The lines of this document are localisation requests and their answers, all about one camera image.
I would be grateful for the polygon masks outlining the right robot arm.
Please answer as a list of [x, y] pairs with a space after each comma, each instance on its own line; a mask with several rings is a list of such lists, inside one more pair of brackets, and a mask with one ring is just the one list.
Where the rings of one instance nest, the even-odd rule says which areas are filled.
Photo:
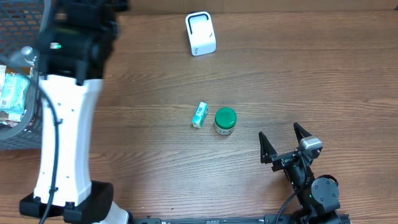
[[264, 216], [264, 222], [350, 224], [349, 215], [338, 213], [337, 179], [328, 174], [315, 177], [310, 168], [320, 155], [323, 143], [298, 123], [294, 123], [294, 131], [298, 146], [285, 154], [278, 154], [266, 135], [259, 132], [261, 163], [272, 164], [274, 172], [282, 170], [294, 190], [277, 214]]

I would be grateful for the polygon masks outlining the clear plastic bottle grey cap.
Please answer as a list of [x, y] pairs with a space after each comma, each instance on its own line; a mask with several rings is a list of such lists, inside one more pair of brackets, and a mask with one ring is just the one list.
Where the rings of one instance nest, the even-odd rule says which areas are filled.
[[36, 49], [26, 45], [11, 53], [9, 64], [15, 67], [35, 67], [38, 55], [39, 53]]

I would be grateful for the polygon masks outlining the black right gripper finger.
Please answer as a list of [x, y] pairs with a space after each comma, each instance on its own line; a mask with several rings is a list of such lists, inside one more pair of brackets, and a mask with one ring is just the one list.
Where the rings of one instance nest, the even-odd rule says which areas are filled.
[[312, 135], [306, 131], [301, 125], [298, 123], [294, 123], [294, 131], [297, 138], [298, 143], [301, 142], [302, 139], [308, 139], [312, 137]]
[[268, 164], [273, 162], [273, 158], [277, 156], [277, 152], [262, 131], [259, 132], [259, 142], [261, 146], [261, 163]]

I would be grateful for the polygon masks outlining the green lid jar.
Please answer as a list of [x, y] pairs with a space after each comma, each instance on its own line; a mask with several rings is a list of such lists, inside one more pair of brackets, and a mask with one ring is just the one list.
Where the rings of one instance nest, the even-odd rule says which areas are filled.
[[214, 129], [218, 134], [231, 134], [237, 122], [236, 112], [229, 107], [220, 108], [215, 114]]

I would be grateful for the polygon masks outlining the brown patterned snack bag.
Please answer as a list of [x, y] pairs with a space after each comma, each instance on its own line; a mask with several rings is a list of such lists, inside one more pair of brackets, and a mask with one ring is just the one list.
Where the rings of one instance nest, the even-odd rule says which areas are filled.
[[1, 111], [1, 124], [9, 127], [17, 126], [23, 119], [24, 115], [19, 113], [6, 113]]

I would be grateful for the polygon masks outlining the mint green wipes pack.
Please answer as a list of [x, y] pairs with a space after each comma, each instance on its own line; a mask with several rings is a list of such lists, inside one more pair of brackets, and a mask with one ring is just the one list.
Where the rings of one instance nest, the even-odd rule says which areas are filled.
[[22, 114], [30, 81], [19, 73], [7, 73], [1, 93], [1, 111]]

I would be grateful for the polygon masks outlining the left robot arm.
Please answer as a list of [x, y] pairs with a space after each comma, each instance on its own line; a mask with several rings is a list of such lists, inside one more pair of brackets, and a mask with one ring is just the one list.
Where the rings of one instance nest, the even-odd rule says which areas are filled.
[[90, 177], [93, 116], [107, 59], [119, 34], [116, 14], [127, 1], [57, 1], [39, 33], [34, 86], [42, 101], [42, 147], [34, 191], [19, 204], [22, 215], [44, 222], [132, 223], [116, 205], [109, 182]]

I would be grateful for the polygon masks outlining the green Kleenex tissue pack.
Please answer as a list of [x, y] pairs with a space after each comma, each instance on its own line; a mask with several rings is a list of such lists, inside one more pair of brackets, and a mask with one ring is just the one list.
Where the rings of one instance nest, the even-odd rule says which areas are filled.
[[201, 129], [203, 127], [203, 123], [205, 121], [207, 114], [208, 114], [208, 104], [201, 101], [192, 119], [193, 127]]

